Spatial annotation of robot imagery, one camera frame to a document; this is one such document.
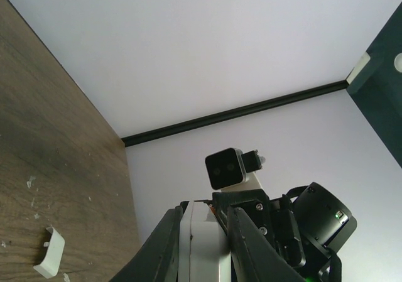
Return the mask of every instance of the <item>wood grain surface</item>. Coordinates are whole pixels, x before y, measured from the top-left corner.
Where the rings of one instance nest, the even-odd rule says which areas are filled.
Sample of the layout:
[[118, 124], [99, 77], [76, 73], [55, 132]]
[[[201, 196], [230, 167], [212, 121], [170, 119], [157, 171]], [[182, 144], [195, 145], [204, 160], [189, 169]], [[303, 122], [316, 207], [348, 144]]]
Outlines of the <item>wood grain surface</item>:
[[0, 281], [45, 280], [50, 225], [65, 238], [51, 281], [113, 277], [139, 249], [128, 174], [123, 142], [0, 0]]

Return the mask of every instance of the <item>camera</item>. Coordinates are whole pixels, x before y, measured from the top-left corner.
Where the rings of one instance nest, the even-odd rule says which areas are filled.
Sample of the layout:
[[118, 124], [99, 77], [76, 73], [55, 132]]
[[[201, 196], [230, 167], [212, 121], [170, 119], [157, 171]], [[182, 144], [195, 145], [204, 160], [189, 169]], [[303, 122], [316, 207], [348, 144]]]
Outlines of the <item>camera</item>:
[[228, 148], [205, 159], [211, 187], [220, 190], [246, 183], [249, 173], [262, 169], [265, 159], [257, 150], [243, 153], [237, 148]]

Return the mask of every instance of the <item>screw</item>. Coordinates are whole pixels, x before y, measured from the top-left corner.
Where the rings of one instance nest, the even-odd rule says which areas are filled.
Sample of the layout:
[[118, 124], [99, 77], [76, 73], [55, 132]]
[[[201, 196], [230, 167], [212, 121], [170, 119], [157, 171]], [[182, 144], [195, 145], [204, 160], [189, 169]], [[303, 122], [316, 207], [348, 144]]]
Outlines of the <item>screw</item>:
[[266, 235], [268, 233], [268, 231], [265, 227], [260, 227], [259, 231], [262, 233], [262, 235]]

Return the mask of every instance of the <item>white wall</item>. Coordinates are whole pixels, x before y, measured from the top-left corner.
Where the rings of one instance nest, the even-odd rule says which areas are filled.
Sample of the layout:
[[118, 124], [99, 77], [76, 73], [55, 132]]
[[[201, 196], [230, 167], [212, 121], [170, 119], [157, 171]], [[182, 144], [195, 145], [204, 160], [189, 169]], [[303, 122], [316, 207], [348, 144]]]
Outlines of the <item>white wall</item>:
[[346, 78], [402, 0], [10, 0], [120, 136]]
[[228, 147], [266, 157], [258, 176], [271, 198], [318, 182], [351, 209], [345, 282], [402, 281], [402, 169], [346, 91], [128, 148], [142, 241], [168, 208], [211, 197], [204, 158]]

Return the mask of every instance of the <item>round white object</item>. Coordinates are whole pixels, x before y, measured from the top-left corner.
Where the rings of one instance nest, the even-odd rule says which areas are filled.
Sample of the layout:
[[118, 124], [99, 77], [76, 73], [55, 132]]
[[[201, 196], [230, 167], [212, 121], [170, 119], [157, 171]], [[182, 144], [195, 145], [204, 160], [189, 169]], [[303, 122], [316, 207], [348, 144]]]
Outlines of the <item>round white object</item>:
[[397, 54], [395, 57], [394, 65], [399, 73], [402, 73], [402, 53]]

